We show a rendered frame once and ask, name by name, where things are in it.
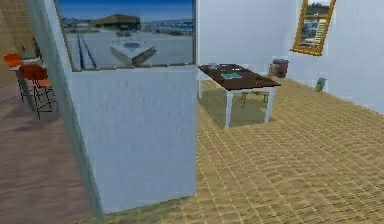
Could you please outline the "brown top white leg table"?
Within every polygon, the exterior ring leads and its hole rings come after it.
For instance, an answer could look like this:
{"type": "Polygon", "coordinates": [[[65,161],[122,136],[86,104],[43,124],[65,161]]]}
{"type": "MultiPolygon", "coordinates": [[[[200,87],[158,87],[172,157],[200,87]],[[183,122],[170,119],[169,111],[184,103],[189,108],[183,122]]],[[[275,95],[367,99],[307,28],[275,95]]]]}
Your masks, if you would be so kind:
{"type": "Polygon", "coordinates": [[[230,127],[233,97],[235,94],[242,94],[243,92],[269,93],[264,122],[270,121],[275,90],[280,86],[280,83],[237,64],[218,64],[217,70],[208,69],[208,65],[199,65],[198,69],[226,92],[225,128],[230,127]],[[242,78],[226,80],[221,77],[221,74],[233,72],[240,74],[242,78]]]}

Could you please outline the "wooden chair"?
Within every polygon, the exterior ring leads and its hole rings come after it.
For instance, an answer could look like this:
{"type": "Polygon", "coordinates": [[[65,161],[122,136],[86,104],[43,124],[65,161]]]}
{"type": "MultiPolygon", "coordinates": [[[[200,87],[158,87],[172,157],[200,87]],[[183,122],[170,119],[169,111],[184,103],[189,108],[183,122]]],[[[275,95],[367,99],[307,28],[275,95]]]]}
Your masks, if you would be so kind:
{"type": "Polygon", "coordinates": [[[268,92],[243,92],[241,94],[240,102],[241,102],[241,107],[244,108],[246,104],[247,97],[251,96],[252,98],[255,99],[261,99],[262,103],[264,104],[264,107],[267,107],[268,105],[268,98],[269,98],[269,93],[268,92]]]}

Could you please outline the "large framed landscape picture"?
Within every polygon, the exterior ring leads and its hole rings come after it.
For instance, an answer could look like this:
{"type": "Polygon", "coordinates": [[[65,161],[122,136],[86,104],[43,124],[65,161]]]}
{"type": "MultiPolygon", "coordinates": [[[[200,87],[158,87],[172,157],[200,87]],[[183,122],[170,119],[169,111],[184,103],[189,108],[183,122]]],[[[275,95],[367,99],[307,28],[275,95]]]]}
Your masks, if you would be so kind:
{"type": "Polygon", "coordinates": [[[196,63],[196,0],[54,0],[74,71],[196,63]]]}

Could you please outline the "dark maroon bin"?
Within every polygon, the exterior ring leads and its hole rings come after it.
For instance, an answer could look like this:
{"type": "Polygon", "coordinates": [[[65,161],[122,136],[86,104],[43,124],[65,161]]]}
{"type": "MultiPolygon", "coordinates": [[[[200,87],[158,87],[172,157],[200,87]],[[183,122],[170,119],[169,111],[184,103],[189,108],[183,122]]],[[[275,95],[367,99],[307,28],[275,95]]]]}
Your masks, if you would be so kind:
{"type": "Polygon", "coordinates": [[[274,75],[279,78],[285,78],[287,75],[289,61],[286,59],[274,59],[274,75]]]}

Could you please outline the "gold framed window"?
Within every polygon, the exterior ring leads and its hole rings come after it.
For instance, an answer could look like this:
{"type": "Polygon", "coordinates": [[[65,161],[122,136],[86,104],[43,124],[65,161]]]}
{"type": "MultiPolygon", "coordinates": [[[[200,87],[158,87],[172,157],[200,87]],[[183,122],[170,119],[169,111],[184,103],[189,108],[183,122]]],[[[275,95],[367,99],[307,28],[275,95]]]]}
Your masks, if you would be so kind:
{"type": "Polygon", "coordinates": [[[320,57],[336,0],[302,0],[292,52],[320,57]]]}

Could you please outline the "orange seat black leg chair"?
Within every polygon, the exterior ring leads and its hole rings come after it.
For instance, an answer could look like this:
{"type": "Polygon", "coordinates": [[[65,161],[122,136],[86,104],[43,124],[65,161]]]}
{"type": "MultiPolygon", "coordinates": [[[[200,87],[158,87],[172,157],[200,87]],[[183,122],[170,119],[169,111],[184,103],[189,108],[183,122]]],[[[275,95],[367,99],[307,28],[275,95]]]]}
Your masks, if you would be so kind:
{"type": "Polygon", "coordinates": [[[19,73],[25,81],[22,88],[24,97],[28,103],[33,102],[38,119],[41,119],[41,113],[52,112],[56,100],[47,70],[39,64],[23,64],[19,67],[19,73]]]}
{"type": "MultiPolygon", "coordinates": [[[[22,64],[21,55],[19,53],[9,53],[4,55],[4,61],[10,68],[17,67],[22,64]]],[[[24,102],[24,94],[22,91],[20,81],[18,81],[18,85],[20,89],[21,100],[24,102]]]]}

